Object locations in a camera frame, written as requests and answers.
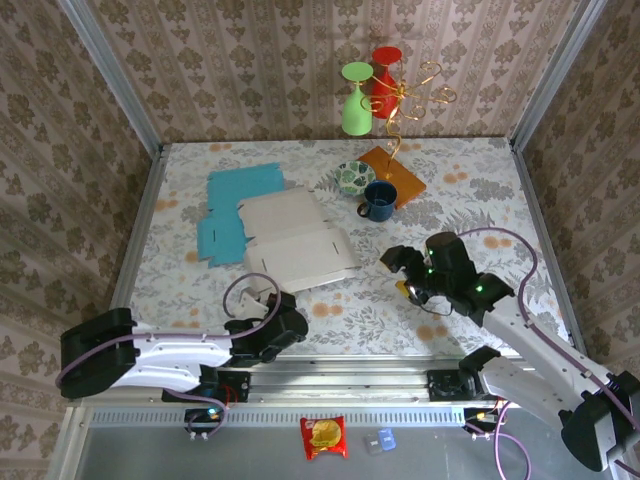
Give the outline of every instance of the floral tablecloth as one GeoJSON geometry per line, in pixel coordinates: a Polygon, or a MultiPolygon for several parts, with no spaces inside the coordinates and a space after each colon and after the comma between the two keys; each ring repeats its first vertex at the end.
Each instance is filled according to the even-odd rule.
{"type": "MultiPolygon", "coordinates": [[[[398,153],[426,184],[426,191],[387,222],[356,214],[358,200],[342,195],[331,171],[385,140],[188,143],[171,146],[131,300],[135,317],[160,326],[218,327],[227,321],[221,300],[227,285],[245,273],[242,264],[207,268],[197,261],[196,223],[206,214],[207,175],[214,170],[280,162],[286,186],[308,185],[332,221],[344,228],[363,268],[355,278],[296,294],[309,321],[307,340],[287,354],[461,356],[488,344],[514,354],[471,320],[448,313],[448,304],[425,313],[395,288],[399,279],[378,261],[391,246],[422,250],[443,230],[480,226],[515,230],[539,251],[512,154],[502,138],[407,140],[398,153]]],[[[503,234],[465,238],[479,270],[517,288],[531,266],[523,245],[503,234]]],[[[567,338],[542,255],[526,291],[529,308],[567,338]]]]}

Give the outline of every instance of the mug handle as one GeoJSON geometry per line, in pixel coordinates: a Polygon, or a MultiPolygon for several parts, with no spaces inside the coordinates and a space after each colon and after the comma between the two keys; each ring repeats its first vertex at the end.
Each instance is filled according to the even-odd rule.
{"type": "Polygon", "coordinates": [[[365,202],[358,205],[358,215],[360,215],[362,218],[367,218],[369,216],[369,213],[371,213],[371,209],[369,208],[368,203],[365,202]]]}

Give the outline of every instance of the wall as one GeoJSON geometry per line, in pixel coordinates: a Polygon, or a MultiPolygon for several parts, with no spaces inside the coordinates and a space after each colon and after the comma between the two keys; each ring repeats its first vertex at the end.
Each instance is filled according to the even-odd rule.
{"type": "Polygon", "coordinates": [[[406,135],[508,134],[574,0],[90,0],[163,142],[335,138],[340,75],[399,46],[407,79],[438,60],[459,94],[406,135]]]}
{"type": "Polygon", "coordinates": [[[43,478],[59,335],[108,308],[149,169],[55,1],[0,1],[0,479],[43,478]]]}
{"type": "Polygon", "coordinates": [[[607,3],[524,154],[589,353],[640,376],[640,2],[607,3]]]}

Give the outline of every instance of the green patterned plate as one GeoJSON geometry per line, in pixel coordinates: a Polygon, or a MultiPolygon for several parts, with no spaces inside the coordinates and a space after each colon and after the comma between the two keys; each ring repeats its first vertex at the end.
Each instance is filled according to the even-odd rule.
{"type": "Polygon", "coordinates": [[[371,165],[354,160],[343,163],[333,171],[338,188],[347,195],[362,195],[364,189],[376,179],[371,165]]]}

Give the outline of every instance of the red snack package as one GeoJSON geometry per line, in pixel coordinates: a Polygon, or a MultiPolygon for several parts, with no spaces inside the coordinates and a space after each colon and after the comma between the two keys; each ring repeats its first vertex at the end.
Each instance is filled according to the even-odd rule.
{"type": "Polygon", "coordinates": [[[320,452],[339,453],[349,458],[344,417],[301,418],[302,443],[307,460],[313,460],[320,452]]]}

